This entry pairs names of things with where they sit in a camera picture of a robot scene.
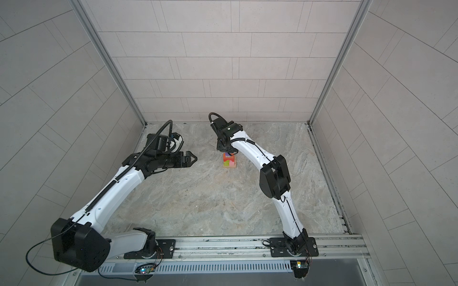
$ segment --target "black cable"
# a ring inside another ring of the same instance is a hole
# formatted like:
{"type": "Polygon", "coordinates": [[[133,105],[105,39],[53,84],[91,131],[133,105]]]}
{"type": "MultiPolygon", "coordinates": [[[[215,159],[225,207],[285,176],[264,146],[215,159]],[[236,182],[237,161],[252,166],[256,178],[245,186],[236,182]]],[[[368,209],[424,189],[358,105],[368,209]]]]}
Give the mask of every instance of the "black cable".
{"type": "Polygon", "coordinates": [[[106,277],[106,276],[103,276],[102,274],[100,274],[100,269],[99,268],[97,268],[97,272],[101,277],[103,277],[105,279],[121,279],[121,280],[136,281],[136,282],[140,281],[138,279],[129,279],[129,278],[122,278],[122,277],[106,277]]]}
{"type": "Polygon", "coordinates": [[[72,271],[77,270],[78,268],[75,268],[75,269],[72,269],[72,270],[68,270],[68,271],[66,271],[66,272],[55,273],[55,274],[42,272],[42,271],[36,269],[36,268],[30,263],[30,261],[28,260],[28,254],[29,254],[29,252],[30,252],[32,249],[34,249],[36,246],[38,246],[38,245],[40,245],[40,244],[42,244],[42,243],[45,243],[46,241],[48,241],[48,240],[50,240],[50,239],[53,239],[53,238],[55,238],[55,237],[58,237],[59,235],[62,235],[62,234],[64,234],[64,233],[66,233],[67,231],[69,231],[69,230],[70,230],[72,227],[74,227],[74,226],[80,221],[80,219],[82,219],[83,217],[84,217],[84,215],[82,215],[74,224],[72,224],[69,228],[67,228],[67,229],[64,230],[63,232],[59,233],[58,235],[54,235],[53,237],[50,237],[50,238],[48,238],[48,239],[45,239],[45,240],[43,240],[43,241],[41,241],[41,242],[35,244],[35,245],[32,246],[31,248],[29,248],[29,250],[28,250],[27,253],[26,253],[26,262],[27,262],[27,264],[28,264],[33,270],[35,270],[36,272],[41,273],[41,274],[44,274],[44,275],[48,275],[48,276],[62,275],[62,274],[66,274],[66,273],[69,273],[69,272],[72,272],[72,271]]]}
{"type": "Polygon", "coordinates": [[[89,204],[89,206],[87,206],[87,208],[84,210],[86,213],[88,213],[90,210],[92,210],[94,208],[94,206],[98,203],[98,201],[100,201],[100,199],[117,183],[119,182],[122,177],[124,175],[126,175],[133,167],[134,165],[137,163],[137,161],[140,159],[141,156],[143,156],[143,154],[145,154],[146,150],[148,149],[148,147],[153,143],[154,140],[156,140],[156,138],[159,136],[159,134],[165,129],[165,127],[167,127],[167,125],[170,125],[170,130],[172,128],[172,125],[173,125],[173,121],[172,120],[168,120],[166,123],[164,123],[164,125],[162,125],[161,128],[159,128],[159,130],[156,132],[156,134],[154,134],[154,136],[152,137],[152,139],[147,143],[147,145],[145,146],[145,148],[143,148],[143,150],[140,152],[140,154],[138,154],[137,158],[135,159],[135,161],[129,166],[127,167],[121,174],[119,174],[113,181],[111,181],[98,195],[97,197],[89,204]]]}

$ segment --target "mounting plate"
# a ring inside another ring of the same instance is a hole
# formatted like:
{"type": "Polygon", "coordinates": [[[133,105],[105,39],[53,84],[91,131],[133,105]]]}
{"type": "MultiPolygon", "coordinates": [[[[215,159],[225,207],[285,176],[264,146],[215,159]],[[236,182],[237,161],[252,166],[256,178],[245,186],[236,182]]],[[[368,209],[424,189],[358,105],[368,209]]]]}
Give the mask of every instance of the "mounting plate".
{"type": "MultiPolygon", "coordinates": [[[[272,257],[307,257],[305,252],[301,253],[300,255],[291,255],[289,254],[287,248],[286,248],[286,239],[283,237],[272,237],[269,238],[269,242],[271,245],[280,245],[284,246],[284,248],[270,248],[270,254],[272,257]]],[[[307,250],[310,254],[310,256],[315,257],[318,256],[318,248],[316,247],[316,241],[315,238],[309,237],[306,242],[307,250]]]]}
{"type": "MultiPolygon", "coordinates": [[[[162,252],[164,253],[163,259],[172,258],[173,252],[175,251],[176,240],[174,239],[156,239],[156,241],[158,242],[158,246],[162,249],[162,252]]],[[[155,259],[157,254],[158,253],[156,252],[152,257],[150,257],[150,259],[155,259]]],[[[135,253],[126,253],[124,254],[124,259],[145,259],[145,258],[135,253]]]]}

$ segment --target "wall tile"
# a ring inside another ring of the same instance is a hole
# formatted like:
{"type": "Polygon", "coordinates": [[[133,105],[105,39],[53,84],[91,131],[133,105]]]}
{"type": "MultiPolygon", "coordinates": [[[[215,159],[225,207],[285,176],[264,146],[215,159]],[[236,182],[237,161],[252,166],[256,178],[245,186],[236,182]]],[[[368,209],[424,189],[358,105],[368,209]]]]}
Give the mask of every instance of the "wall tile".
{"type": "Polygon", "coordinates": [[[354,200],[354,204],[382,268],[384,270],[404,268],[405,264],[369,193],[361,194],[354,200]]]}
{"type": "Polygon", "coordinates": [[[458,155],[458,136],[394,77],[374,103],[428,170],[458,155]]]}
{"type": "Polygon", "coordinates": [[[385,276],[390,283],[410,283],[414,282],[410,277],[409,270],[407,268],[385,270],[385,276]]]}
{"type": "Polygon", "coordinates": [[[169,32],[230,32],[229,1],[162,1],[169,32]]]}
{"type": "Polygon", "coordinates": [[[240,1],[230,3],[231,32],[240,32],[240,1]]]}
{"type": "Polygon", "coordinates": [[[62,36],[62,34],[60,33],[59,29],[54,24],[52,19],[47,20],[44,23],[44,25],[48,28],[48,30],[53,35],[54,39],[56,39],[56,41],[59,43],[59,45],[62,47],[62,49],[65,51],[67,55],[70,55],[71,53],[73,53],[73,50],[71,49],[70,45],[65,40],[64,36],[62,36]]]}
{"type": "Polygon", "coordinates": [[[432,170],[431,174],[447,195],[458,205],[458,175],[456,170],[458,170],[458,157],[432,170]]]}
{"type": "Polygon", "coordinates": [[[71,197],[103,143],[92,129],[86,127],[45,184],[71,197]]]}
{"type": "Polygon", "coordinates": [[[384,67],[439,118],[458,106],[458,81],[450,76],[458,63],[414,37],[405,34],[384,67]]]}
{"type": "Polygon", "coordinates": [[[316,98],[287,98],[283,111],[312,112],[316,101],[316,98]]]}
{"type": "Polygon", "coordinates": [[[358,147],[366,140],[366,138],[364,138],[364,135],[361,133],[358,138],[356,138],[356,140],[351,143],[350,147],[348,147],[348,153],[351,155],[353,154],[353,152],[356,151],[356,149],[358,149],[358,147]]]}
{"type": "Polygon", "coordinates": [[[64,155],[58,146],[37,133],[0,171],[1,233],[7,233],[64,155]]]}
{"type": "Polygon", "coordinates": [[[362,179],[340,137],[339,134],[335,135],[329,147],[333,152],[334,159],[340,169],[348,191],[352,191],[362,183],[362,179]]]}
{"type": "Polygon", "coordinates": [[[3,19],[0,18],[0,34],[2,35],[3,39],[9,38],[13,36],[15,33],[11,30],[10,26],[8,26],[3,19]]]}
{"type": "Polygon", "coordinates": [[[26,87],[0,106],[0,166],[4,166],[54,114],[26,87]]]}
{"type": "Polygon", "coordinates": [[[365,95],[364,91],[362,88],[358,91],[358,93],[355,95],[353,100],[351,101],[350,105],[348,106],[347,110],[348,112],[352,113],[356,105],[360,102],[361,98],[365,95]]]}
{"type": "Polygon", "coordinates": [[[334,58],[299,58],[293,79],[325,80],[331,72],[334,58]]]}
{"type": "Polygon", "coordinates": [[[188,98],[190,112],[232,112],[232,98],[188,98]]]}
{"type": "Polygon", "coordinates": [[[407,147],[402,152],[397,154],[393,159],[391,159],[388,163],[383,165],[383,167],[389,175],[413,157],[415,157],[415,153],[412,151],[412,149],[410,149],[410,147],[407,147]]]}
{"type": "Polygon", "coordinates": [[[334,80],[333,89],[345,107],[348,108],[360,90],[360,86],[354,81],[346,69],[342,67],[334,80]]]}
{"type": "Polygon", "coordinates": [[[444,265],[453,281],[458,281],[458,263],[444,265]]]}
{"type": "Polygon", "coordinates": [[[363,95],[351,116],[382,165],[407,147],[401,136],[367,95],[363,95]]]}
{"type": "Polygon", "coordinates": [[[126,57],[124,48],[115,32],[99,32],[102,43],[112,57],[126,57]]]}
{"type": "Polygon", "coordinates": [[[73,11],[59,15],[52,20],[72,50],[76,51],[89,42],[86,31],[73,11]]]}
{"type": "Polygon", "coordinates": [[[185,57],[181,33],[118,32],[128,57],[185,57]]]}
{"type": "Polygon", "coordinates": [[[390,230],[416,285],[450,285],[453,281],[416,222],[390,230]],[[428,257],[430,264],[422,263],[428,257]]]}
{"type": "Polygon", "coordinates": [[[95,134],[97,134],[97,136],[102,139],[103,141],[107,140],[107,135],[105,134],[105,132],[102,131],[102,129],[100,129],[100,127],[94,122],[94,120],[91,120],[91,122],[89,122],[88,124],[89,128],[92,129],[92,131],[95,132],[95,134]]]}
{"type": "Polygon", "coordinates": [[[324,136],[326,138],[329,137],[335,127],[333,121],[329,117],[328,112],[324,109],[321,109],[316,119],[320,123],[324,136]]]}
{"type": "MultiPolygon", "coordinates": [[[[0,271],[5,285],[17,285],[27,269],[24,259],[29,247],[46,238],[49,227],[55,222],[64,208],[49,200],[35,196],[0,242],[0,271]]],[[[38,252],[34,248],[29,253],[32,259],[38,252]]]]}
{"type": "Polygon", "coordinates": [[[93,163],[102,171],[108,173],[116,158],[114,154],[118,154],[126,137],[127,133],[124,132],[119,124],[116,124],[102,148],[100,148],[93,163]]]}
{"type": "Polygon", "coordinates": [[[377,95],[390,74],[358,45],[353,44],[343,66],[371,98],[377,95]]]}
{"type": "Polygon", "coordinates": [[[125,112],[121,115],[121,120],[127,126],[129,130],[132,129],[134,123],[137,121],[137,114],[131,107],[128,107],[125,112]]]}
{"type": "Polygon", "coordinates": [[[382,219],[407,209],[398,190],[367,142],[351,155],[382,219]]]}
{"type": "Polygon", "coordinates": [[[266,80],[264,97],[307,97],[311,80],[266,80]]]}
{"type": "Polygon", "coordinates": [[[54,130],[52,130],[48,125],[43,125],[43,127],[39,130],[39,132],[48,138],[51,142],[56,144],[60,149],[64,150],[65,152],[70,149],[71,144],[68,143],[64,138],[62,138],[59,134],[57,134],[54,130]]]}
{"type": "Polygon", "coordinates": [[[89,54],[89,56],[91,57],[92,61],[94,62],[98,70],[100,70],[101,68],[105,66],[104,61],[98,54],[92,42],[85,44],[83,47],[86,50],[86,52],[89,54]]]}
{"type": "Polygon", "coordinates": [[[45,185],[40,188],[37,195],[63,207],[65,207],[70,201],[70,198],[66,195],[63,195],[45,185]]]}
{"type": "Polygon", "coordinates": [[[156,80],[162,97],[205,97],[202,80],[156,80]]]}
{"type": "MultiPolygon", "coordinates": [[[[36,256],[32,261],[32,265],[39,265],[39,269],[46,273],[56,273],[59,264],[60,262],[56,261],[54,257],[49,258],[36,256]]],[[[29,267],[18,286],[49,285],[52,279],[52,276],[43,275],[29,267]]]]}
{"type": "Polygon", "coordinates": [[[388,57],[393,52],[394,48],[398,45],[401,38],[404,36],[405,32],[401,29],[398,29],[395,33],[393,38],[391,38],[390,42],[388,43],[387,47],[383,50],[382,55],[378,58],[378,63],[384,65],[387,61],[388,57]]]}
{"type": "Polygon", "coordinates": [[[339,98],[334,102],[329,116],[333,120],[337,131],[339,131],[345,147],[349,148],[361,134],[361,131],[339,98]]]}
{"type": "Polygon", "coordinates": [[[159,32],[151,1],[87,0],[87,3],[102,32],[159,32]]]}
{"type": "Polygon", "coordinates": [[[161,97],[154,92],[150,80],[125,80],[125,84],[134,98],[161,97]]]}
{"type": "Polygon", "coordinates": [[[12,95],[67,56],[44,24],[1,41],[0,50],[0,86],[12,95]]]}
{"type": "MultiPolygon", "coordinates": [[[[219,112],[219,115],[223,116],[226,120],[234,122],[245,122],[247,112],[219,112]]],[[[208,122],[208,112],[199,112],[200,121],[208,122]]]]}
{"type": "Polygon", "coordinates": [[[10,99],[11,95],[7,93],[3,88],[0,87],[0,105],[2,105],[5,101],[10,99]]]}
{"type": "Polygon", "coordinates": [[[28,1],[26,4],[5,0],[0,3],[0,17],[16,33],[70,10],[68,2],[57,0],[28,1]]]}
{"type": "Polygon", "coordinates": [[[257,97],[259,80],[210,80],[212,97],[257,97]]]}
{"type": "Polygon", "coordinates": [[[248,112],[247,121],[289,121],[291,112],[248,112]]]}
{"type": "Polygon", "coordinates": [[[179,98],[139,98],[138,100],[144,112],[184,112],[179,98]]]}
{"type": "Polygon", "coordinates": [[[358,5],[356,2],[314,2],[305,31],[346,33],[358,5]]]}
{"type": "Polygon", "coordinates": [[[458,216],[456,205],[418,158],[405,163],[391,173],[390,178],[441,261],[455,263],[458,229],[450,226],[454,225],[458,216]]]}
{"type": "Polygon", "coordinates": [[[79,49],[30,84],[30,88],[57,111],[98,69],[84,49],[79,49]]]}
{"type": "Polygon", "coordinates": [[[356,215],[358,211],[356,210],[353,200],[351,199],[349,190],[345,184],[342,174],[340,173],[334,156],[330,156],[326,163],[334,181],[334,185],[337,189],[338,196],[342,201],[344,212],[347,214],[347,217],[356,215]]]}
{"type": "Polygon", "coordinates": [[[183,79],[231,79],[231,58],[176,58],[183,79]]]}
{"type": "Polygon", "coordinates": [[[415,0],[390,1],[382,19],[434,46],[456,20],[458,3],[440,0],[434,3],[415,0]]]}
{"type": "Polygon", "coordinates": [[[354,41],[371,57],[379,59],[397,29],[374,14],[367,13],[354,41]]]}
{"type": "Polygon", "coordinates": [[[168,32],[169,29],[167,28],[167,22],[165,21],[164,13],[162,12],[161,1],[151,1],[151,4],[153,5],[156,20],[158,21],[159,30],[161,32],[168,32]]]}
{"type": "Polygon", "coordinates": [[[47,125],[73,144],[102,104],[89,84],[85,84],[51,117],[47,125]]]}
{"type": "Polygon", "coordinates": [[[333,58],[337,57],[340,47],[344,42],[345,33],[318,33],[310,53],[311,57],[333,58]]]}
{"type": "Polygon", "coordinates": [[[103,181],[94,175],[91,171],[88,171],[84,178],[81,180],[81,184],[76,189],[75,194],[71,197],[70,202],[60,215],[62,218],[70,218],[73,214],[84,207],[103,187],[103,181]]]}
{"type": "Polygon", "coordinates": [[[383,220],[388,230],[403,226],[415,221],[412,213],[407,209],[383,220]]]}
{"type": "Polygon", "coordinates": [[[200,115],[198,112],[157,112],[154,114],[159,122],[173,120],[174,122],[199,122],[200,115]]]}
{"type": "Polygon", "coordinates": [[[450,128],[455,128],[458,126],[458,108],[455,108],[451,113],[444,117],[443,121],[450,128]]]}
{"type": "Polygon", "coordinates": [[[202,80],[202,83],[205,97],[212,97],[212,91],[210,90],[210,80],[202,80]]]}
{"type": "Polygon", "coordinates": [[[106,98],[109,98],[118,87],[106,67],[94,75],[93,79],[106,98]]]}
{"type": "Polygon", "coordinates": [[[256,112],[262,110],[264,112],[276,112],[279,103],[279,98],[242,97],[239,98],[239,111],[256,112]]]}
{"type": "Polygon", "coordinates": [[[93,121],[105,134],[110,134],[127,106],[127,101],[118,89],[103,104],[99,111],[97,111],[93,117],[93,121]]]}
{"type": "Polygon", "coordinates": [[[290,121],[308,121],[312,116],[312,112],[291,112],[290,121]]]}
{"type": "Polygon", "coordinates": [[[89,171],[94,173],[94,175],[96,175],[97,177],[99,177],[102,180],[105,180],[107,177],[107,173],[105,173],[102,169],[97,167],[97,165],[95,165],[94,163],[92,163],[92,165],[89,167],[89,171]]]}
{"type": "Polygon", "coordinates": [[[241,79],[285,78],[288,64],[289,58],[240,58],[239,77],[241,79]]]}
{"type": "Polygon", "coordinates": [[[168,58],[117,58],[126,79],[174,79],[168,58]]]}
{"type": "Polygon", "coordinates": [[[367,191],[366,185],[364,185],[364,183],[360,183],[356,188],[350,191],[351,198],[355,199],[365,191],[367,191]]]}
{"type": "Polygon", "coordinates": [[[296,63],[297,63],[297,58],[290,58],[289,59],[289,65],[288,65],[288,71],[286,72],[286,78],[288,80],[293,79],[293,74],[294,70],[296,68],[296,63]]]}
{"type": "Polygon", "coordinates": [[[188,57],[249,57],[249,33],[183,33],[188,57]]]}
{"type": "Polygon", "coordinates": [[[458,21],[455,21],[453,25],[447,30],[442,38],[434,46],[436,50],[444,53],[458,38],[458,21]]]}
{"type": "Polygon", "coordinates": [[[296,32],[304,5],[293,1],[241,1],[240,32],[296,32]]]}
{"type": "Polygon", "coordinates": [[[253,33],[251,56],[308,57],[315,36],[315,33],[253,33]]]}

